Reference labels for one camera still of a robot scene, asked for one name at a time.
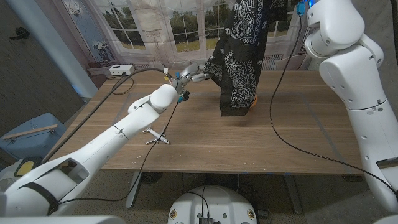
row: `small toy airplane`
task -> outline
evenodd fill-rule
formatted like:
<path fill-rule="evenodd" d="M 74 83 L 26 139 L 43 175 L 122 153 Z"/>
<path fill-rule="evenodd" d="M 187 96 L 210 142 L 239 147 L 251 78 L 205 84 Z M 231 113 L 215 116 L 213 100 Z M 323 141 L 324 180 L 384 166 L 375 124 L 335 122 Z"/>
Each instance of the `small toy airplane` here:
<path fill-rule="evenodd" d="M 161 133 L 164 132 L 165 129 L 166 129 L 166 126 L 163 127 L 163 130 L 161 131 Z M 147 129 L 146 129 L 145 131 L 143 131 L 142 133 L 151 133 L 153 136 L 155 136 L 154 139 L 145 142 L 145 144 L 150 144 L 150 143 L 156 142 L 159 138 L 160 138 L 160 140 L 161 140 L 162 142 L 164 142 L 164 143 L 166 143 L 166 144 L 170 144 L 170 142 L 165 138 L 165 137 L 166 137 L 165 134 L 162 134 L 162 136 L 160 136 L 159 133 L 157 133 L 156 131 L 152 130 L 150 127 L 147 128 Z"/>

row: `window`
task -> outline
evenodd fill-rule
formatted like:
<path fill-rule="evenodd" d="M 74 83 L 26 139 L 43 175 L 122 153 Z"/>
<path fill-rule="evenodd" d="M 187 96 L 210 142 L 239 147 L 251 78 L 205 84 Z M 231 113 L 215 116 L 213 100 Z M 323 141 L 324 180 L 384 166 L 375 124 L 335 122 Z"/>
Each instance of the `window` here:
<path fill-rule="evenodd" d="M 94 0 L 94 2 L 124 48 L 146 49 L 127 0 Z"/>
<path fill-rule="evenodd" d="M 165 0 L 177 52 L 199 50 L 198 11 L 195 0 Z"/>
<path fill-rule="evenodd" d="M 214 49 L 220 39 L 220 32 L 224 29 L 224 23 L 231 13 L 233 2 L 216 0 L 213 5 L 205 4 L 205 35 L 206 49 Z"/>
<path fill-rule="evenodd" d="M 72 18 L 80 35 L 84 38 L 95 62 L 107 64 L 115 60 L 81 0 L 63 0 L 63 5 L 69 12 L 69 16 Z"/>
<path fill-rule="evenodd" d="M 268 37 L 281 37 L 287 35 L 290 22 L 292 21 L 295 6 L 300 0 L 288 0 L 287 3 L 287 21 L 276 21 L 268 26 Z"/>

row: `black paisley fabric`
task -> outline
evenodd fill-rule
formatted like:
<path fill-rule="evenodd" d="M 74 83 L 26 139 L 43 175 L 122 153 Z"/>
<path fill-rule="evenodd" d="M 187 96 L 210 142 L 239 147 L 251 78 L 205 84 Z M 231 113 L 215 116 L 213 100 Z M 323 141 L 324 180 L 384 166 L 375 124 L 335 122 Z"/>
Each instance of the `black paisley fabric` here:
<path fill-rule="evenodd" d="M 221 116 L 244 116 L 256 96 L 268 25 L 287 20 L 286 0 L 237 0 L 205 72 L 221 87 Z"/>

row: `wooden stick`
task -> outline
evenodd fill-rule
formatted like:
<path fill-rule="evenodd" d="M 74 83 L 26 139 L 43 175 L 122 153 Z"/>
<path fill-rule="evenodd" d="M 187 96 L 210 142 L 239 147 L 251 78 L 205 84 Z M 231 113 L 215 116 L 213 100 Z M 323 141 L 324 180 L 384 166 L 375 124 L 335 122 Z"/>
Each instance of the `wooden stick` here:
<path fill-rule="evenodd" d="M 39 131 L 45 131 L 45 130 L 48 130 L 48 129 L 54 129 L 56 127 L 58 127 L 57 124 L 46 126 L 46 127 L 43 127 L 43 128 L 32 129 L 32 130 L 29 130 L 29 131 L 23 131 L 21 133 L 10 134 L 10 135 L 4 136 L 3 139 L 4 140 L 12 139 L 12 138 L 16 138 L 16 137 L 23 136 L 23 135 L 26 135 L 26 134 L 32 134 L 32 133 L 36 133 L 36 132 L 39 132 Z"/>

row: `orange object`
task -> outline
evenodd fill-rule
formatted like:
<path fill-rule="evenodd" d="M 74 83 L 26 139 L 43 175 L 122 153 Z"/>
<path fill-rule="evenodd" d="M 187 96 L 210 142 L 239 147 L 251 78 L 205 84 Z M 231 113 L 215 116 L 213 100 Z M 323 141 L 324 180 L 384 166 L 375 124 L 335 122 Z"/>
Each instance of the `orange object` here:
<path fill-rule="evenodd" d="M 257 93 L 256 93 L 256 96 L 254 97 L 254 101 L 253 101 L 253 103 L 251 104 L 250 108 L 254 107 L 254 106 L 257 104 L 258 99 L 259 99 L 259 98 L 258 98 Z"/>

